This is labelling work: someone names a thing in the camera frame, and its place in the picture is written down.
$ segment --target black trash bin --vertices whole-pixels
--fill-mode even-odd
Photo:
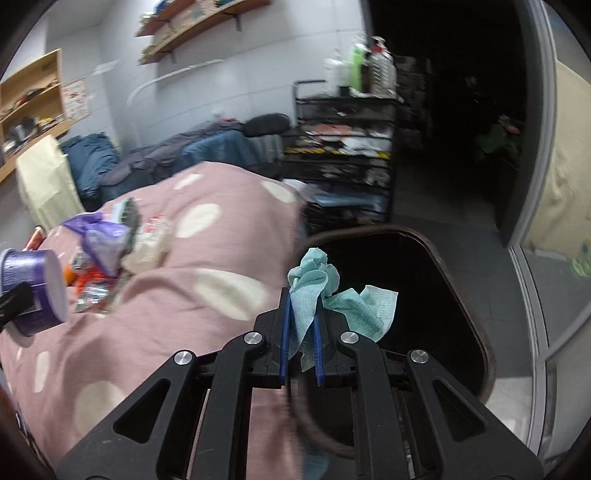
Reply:
[[[417,348],[429,352],[480,401],[486,401],[495,378],[488,339],[468,314],[428,240],[396,225],[326,232],[310,237],[298,250],[294,265],[311,247],[326,252],[339,271],[339,291],[352,287],[361,292],[369,284],[398,292],[394,322],[378,342],[381,348],[404,354]],[[313,369],[304,374],[294,365],[292,371],[290,401],[302,433],[335,455],[353,458],[349,389],[321,389]],[[402,396],[395,400],[404,402]]]

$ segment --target black gripper frame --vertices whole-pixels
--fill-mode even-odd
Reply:
[[[252,389],[282,386],[287,299],[284,289],[279,308],[256,319],[258,343],[240,335],[219,352],[173,355],[61,460],[58,479],[244,479]],[[322,304],[317,314],[323,388],[351,391],[359,479],[408,480],[412,470],[424,480],[543,478],[537,457],[435,359],[417,363],[412,352],[383,351],[362,335],[344,343],[345,317]],[[427,436],[413,435],[396,391],[413,396]],[[417,442],[426,445],[417,450]],[[433,459],[426,468],[425,451]]]
[[[33,305],[33,289],[28,283],[18,284],[4,295],[0,290],[0,331]]]

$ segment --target doorway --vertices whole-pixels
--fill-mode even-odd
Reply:
[[[398,215],[487,231],[505,220],[526,120],[525,50],[513,3],[487,3],[494,8],[369,0],[373,32],[395,55],[405,100]],[[413,91],[419,76],[421,101]],[[421,142],[408,142],[411,134]]]

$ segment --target shelf bracket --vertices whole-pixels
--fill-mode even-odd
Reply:
[[[168,27],[170,28],[170,20],[156,20],[156,22],[166,22]]]
[[[170,55],[170,61],[172,61],[173,63],[177,63],[177,56],[174,54],[174,50],[163,51],[163,53],[168,53]]]
[[[242,31],[242,21],[240,20],[240,15],[228,14],[226,12],[224,12],[223,14],[228,15],[230,17],[234,17],[234,20],[236,20],[236,30],[238,30],[239,32]]]

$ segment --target purple tape roll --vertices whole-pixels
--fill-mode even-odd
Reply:
[[[20,334],[30,337],[67,320],[66,283],[52,250],[18,252],[8,249],[0,253],[2,292],[23,282],[33,288],[35,306],[13,320]]]

